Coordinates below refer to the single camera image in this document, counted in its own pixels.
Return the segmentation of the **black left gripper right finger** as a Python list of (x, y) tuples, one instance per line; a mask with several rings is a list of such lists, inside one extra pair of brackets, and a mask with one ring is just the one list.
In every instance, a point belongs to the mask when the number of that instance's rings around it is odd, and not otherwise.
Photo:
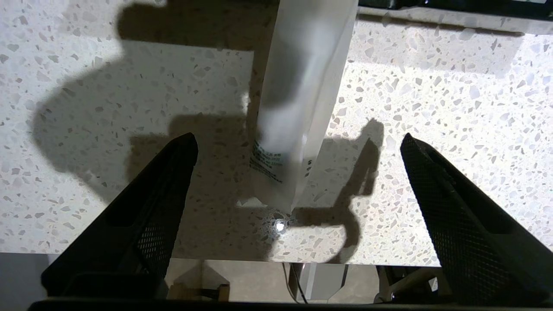
[(400, 152), (456, 301), (551, 305), (551, 250), (430, 144), (406, 134)]

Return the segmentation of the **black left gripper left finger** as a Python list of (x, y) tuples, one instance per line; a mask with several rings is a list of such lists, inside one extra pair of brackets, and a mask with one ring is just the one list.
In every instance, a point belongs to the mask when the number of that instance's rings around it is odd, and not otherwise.
[(42, 273), (49, 297), (149, 299), (164, 277), (199, 153), (171, 140)]

